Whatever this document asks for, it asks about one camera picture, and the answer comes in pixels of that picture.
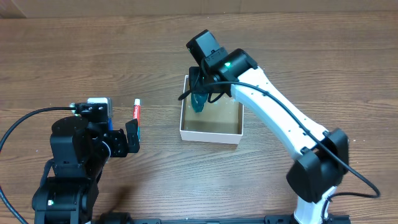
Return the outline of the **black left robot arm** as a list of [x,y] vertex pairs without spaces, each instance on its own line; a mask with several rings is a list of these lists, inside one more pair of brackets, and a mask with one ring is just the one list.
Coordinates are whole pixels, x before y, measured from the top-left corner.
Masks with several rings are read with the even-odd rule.
[[138,121],[127,122],[125,129],[110,130],[104,121],[66,117],[52,125],[50,146],[53,158],[47,161],[32,198],[35,223],[89,223],[108,159],[139,150]]

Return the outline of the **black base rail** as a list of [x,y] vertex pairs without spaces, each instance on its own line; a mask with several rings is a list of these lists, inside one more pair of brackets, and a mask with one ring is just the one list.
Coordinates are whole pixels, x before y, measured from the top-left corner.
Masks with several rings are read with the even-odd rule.
[[264,218],[207,218],[184,220],[161,220],[159,218],[133,219],[130,213],[103,213],[94,224],[294,224],[293,215],[266,215]]

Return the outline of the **Colgate toothpaste tube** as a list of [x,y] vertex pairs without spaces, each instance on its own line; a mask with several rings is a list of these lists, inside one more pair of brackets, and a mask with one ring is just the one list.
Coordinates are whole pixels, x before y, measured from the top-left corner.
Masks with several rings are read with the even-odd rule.
[[133,118],[137,120],[137,136],[138,136],[139,140],[141,140],[141,137],[140,137],[140,115],[141,115],[141,100],[136,98],[134,100]]

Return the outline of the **blue disposable razor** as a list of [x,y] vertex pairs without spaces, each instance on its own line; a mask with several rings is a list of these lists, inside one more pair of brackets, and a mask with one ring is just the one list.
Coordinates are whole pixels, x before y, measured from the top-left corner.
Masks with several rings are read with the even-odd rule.
[[112,131],[112,130],[113,130],[113,122],[112,122],[112,118],[108,118],[108,129],[109,129],[110,131]]

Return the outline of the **teal Listerine mouthwash bottle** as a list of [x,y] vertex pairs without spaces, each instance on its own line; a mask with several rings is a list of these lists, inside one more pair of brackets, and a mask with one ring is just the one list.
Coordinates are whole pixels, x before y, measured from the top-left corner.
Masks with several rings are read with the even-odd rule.
[[204,105],[207,102],[207,93],[192,93],[191,94],[191,104],[194,112],[200,113],[203,111]]

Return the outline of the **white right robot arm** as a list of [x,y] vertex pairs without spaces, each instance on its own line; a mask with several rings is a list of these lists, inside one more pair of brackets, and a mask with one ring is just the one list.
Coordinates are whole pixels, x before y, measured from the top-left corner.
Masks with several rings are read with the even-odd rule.
[[298,110],[244,50],[189,47],[198,66],[190,69],[190,93],[226,93],[252,110],[287,148],[294,164],[287,182],[297,194],[292,215],[271,215],[266,223],[350,223],[327,212],[331,196],[347,173],[348,137],[329,132]]

